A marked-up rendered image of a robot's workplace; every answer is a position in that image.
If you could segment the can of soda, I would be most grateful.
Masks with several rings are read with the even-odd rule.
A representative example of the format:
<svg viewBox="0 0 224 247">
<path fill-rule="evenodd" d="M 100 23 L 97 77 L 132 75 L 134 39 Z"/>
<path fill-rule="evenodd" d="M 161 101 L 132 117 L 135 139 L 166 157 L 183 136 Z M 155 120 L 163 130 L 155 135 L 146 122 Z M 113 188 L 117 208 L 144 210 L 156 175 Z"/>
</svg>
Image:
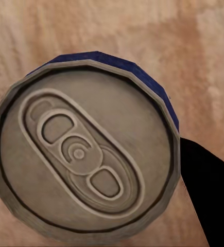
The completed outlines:
<svg viewBox="0 0 224 247">
<path fill-rule="evenodd" d="M 0 199 L 43 237 L 112 245 L 167 208 L 180 139 L 165 89 L 136 63 L 60 55 L 0 101 Z"/>
</svg>

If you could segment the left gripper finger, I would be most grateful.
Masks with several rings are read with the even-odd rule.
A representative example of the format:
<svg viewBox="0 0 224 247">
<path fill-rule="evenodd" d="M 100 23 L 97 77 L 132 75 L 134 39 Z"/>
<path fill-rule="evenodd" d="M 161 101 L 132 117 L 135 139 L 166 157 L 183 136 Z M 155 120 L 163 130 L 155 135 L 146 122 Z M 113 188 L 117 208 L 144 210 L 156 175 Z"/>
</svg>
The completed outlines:
<svg viewBox="0 0 224 247">
<path fill-rule="evenodd" d="M 180 137 L 181 175 L 210 247 L 224 247 L 224 162 Z"/>
</svg>

